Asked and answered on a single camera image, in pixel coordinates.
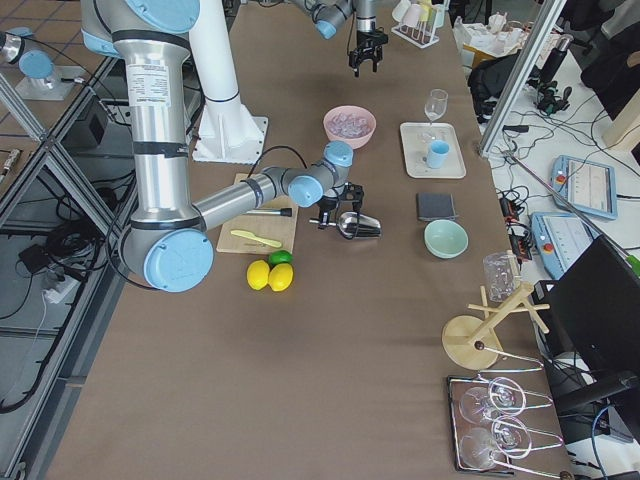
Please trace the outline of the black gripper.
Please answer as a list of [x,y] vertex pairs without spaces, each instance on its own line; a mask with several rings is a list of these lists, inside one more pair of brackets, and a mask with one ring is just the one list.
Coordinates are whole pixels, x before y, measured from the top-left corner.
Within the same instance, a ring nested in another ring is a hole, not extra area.
[[376,73],[383,60],[383,46],[389,41],[388,35],[382,29],[358,31],[356,41],[356,47],[349,52],[349,66],[353,68],[354,76],[359,78],[360,65],[365,61],[372,62],[372,72]]
[[352,210],[360,213],[364,200],[364,189],[361,185],[346,182],[340,187],[332,188],[320,199],[320,217],[329,218],[342,203],[350,203]]

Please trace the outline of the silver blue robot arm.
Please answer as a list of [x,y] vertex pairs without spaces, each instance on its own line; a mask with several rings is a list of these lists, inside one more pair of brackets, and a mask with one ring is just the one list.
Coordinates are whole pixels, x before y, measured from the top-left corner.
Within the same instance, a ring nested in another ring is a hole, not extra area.
[[353,20],[356,26],[356,45],[347,48],[349,67],[356,77],[364,62],[372,64],[374,73],[383,61],[383,46],[389,41],[388,35],[377,24],[376,1],[338,0],[293,1],[293,4],[307,14],[316,30],[324,39],[331,39],[342,25]]
[[88,49],[125,64],[138,207],[119,255],[152,288],[183,292],[214,260],[207,232],[279,196],[311,206],[343,192],[352,148],[327,144],[307,168],[270,167],[210,197],[189,193],[191,158],[252,162],[265,125],[242,104],[218,1],[85,1]]

